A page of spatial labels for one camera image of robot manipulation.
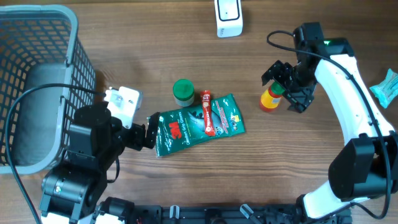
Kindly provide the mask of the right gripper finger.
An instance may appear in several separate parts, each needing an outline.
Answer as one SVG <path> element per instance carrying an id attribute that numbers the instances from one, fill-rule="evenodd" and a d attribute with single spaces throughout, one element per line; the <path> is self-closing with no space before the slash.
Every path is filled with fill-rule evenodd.
<path id="1" fill-rule="evenodd" d="M 262 86 L 265 86 L 270 80 L 274 80 L 282 86 L 289 86 L 292 83 L 291 64 L 277 60 L 261 76 Z"/>
<path id="2" fill-rule="evenodd" d="M 314 101 L 316 86 L 302 88 L 298 92 L 285 91 L 283 97 L 290 103 L 289 111 L 303 113 Z"/>

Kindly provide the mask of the green 3M gloves packet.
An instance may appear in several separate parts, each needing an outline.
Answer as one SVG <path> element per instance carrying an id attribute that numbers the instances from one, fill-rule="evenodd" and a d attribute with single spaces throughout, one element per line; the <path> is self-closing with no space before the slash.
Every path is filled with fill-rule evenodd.
<path id="1" fill-rule="evenodd" d="M 243 117 L 233 94 L 211 100 L 214 136 L 205 134 L 205 115 L 201 105 L 162 112 L 155 151 L 158 157 L 182 151 L 213 139 L 245 132 Z"/>

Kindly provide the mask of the red sauce bottle green cap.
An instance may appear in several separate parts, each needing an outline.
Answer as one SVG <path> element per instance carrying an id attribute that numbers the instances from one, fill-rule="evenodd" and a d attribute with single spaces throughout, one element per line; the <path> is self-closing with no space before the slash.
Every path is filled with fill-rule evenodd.
<path id="1" fill-rule="evenodd" d="M 259 106 L 260 109 L 266 112 L 274 111 L 282 99 L 284 89 L 277 83 L 274 82 L 260 97 Z"/>

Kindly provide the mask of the green lid jar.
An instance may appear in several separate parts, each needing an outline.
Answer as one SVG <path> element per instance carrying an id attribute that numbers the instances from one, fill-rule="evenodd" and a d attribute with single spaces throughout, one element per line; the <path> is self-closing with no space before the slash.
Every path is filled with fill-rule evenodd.
<path id="1" fill-rule="evenodd" d="M 172 88 L 176 104 L 187 107 L 193 104 L 195 97 L 194 85 L 190 80 L 179 79 Z"/>

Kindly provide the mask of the red coffee stick sachet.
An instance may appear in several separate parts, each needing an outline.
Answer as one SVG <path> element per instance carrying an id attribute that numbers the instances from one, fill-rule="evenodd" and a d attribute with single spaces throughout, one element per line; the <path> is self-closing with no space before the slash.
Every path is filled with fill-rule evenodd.
<path id="1" fill-rule="evenodd" d="M 204 124 L 205 124 L 205 134 L 207 136 L 215 136 L 215 129 L 213 126 L 213 121 L 211 117 L 211 96 L 209 90 L 204 90 L 200 92 L 201 105 L 203 109 Z"/>

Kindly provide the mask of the light teal tissue pack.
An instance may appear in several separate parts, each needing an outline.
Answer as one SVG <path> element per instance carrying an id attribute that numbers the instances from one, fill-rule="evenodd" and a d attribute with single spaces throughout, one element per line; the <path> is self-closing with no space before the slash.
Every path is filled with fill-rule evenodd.
<path id="1" fill-rule="evenodd" d="M 387 108 L 397 96 L 397 73 L 389 69 L 386 78 L 378 85 L 369 88 L 383 108 Z"/>

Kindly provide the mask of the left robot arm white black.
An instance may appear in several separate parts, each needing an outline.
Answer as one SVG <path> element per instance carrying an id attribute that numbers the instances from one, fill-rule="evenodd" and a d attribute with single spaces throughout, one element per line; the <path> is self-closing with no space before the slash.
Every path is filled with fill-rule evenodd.
<path id="1" fill-rule="evenodd" d="M 42 182 L 42 223 L 78 223 L 90 216 L 111 183 L 108 169 L 125 148 L 155 146 L 159 113 L 149 117 L 148 125 L 125 128 L 107 107 L 102 102 L 76 110 L 69 146 Z"/>

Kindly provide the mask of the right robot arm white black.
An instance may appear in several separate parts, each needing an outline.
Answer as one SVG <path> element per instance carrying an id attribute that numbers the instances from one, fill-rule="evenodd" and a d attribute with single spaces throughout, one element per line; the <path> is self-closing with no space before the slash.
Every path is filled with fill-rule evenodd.
<path id="1" fill-rule="evenodd" d="M 297 64 L 276 61 L 262 76 L 290 109 L 304 112 L 317 85 L 327 93 L 340 122 L 345 145 L 328 169 L 328 180 L 301 195 L 286 217 L 292 223 L 346 223 L 352 207 L 384 198 L 381 217 L 397 192 L 397 132 L 373 102 L 345 38 L 327 39 L 317 22 L 290 33 Z"/>

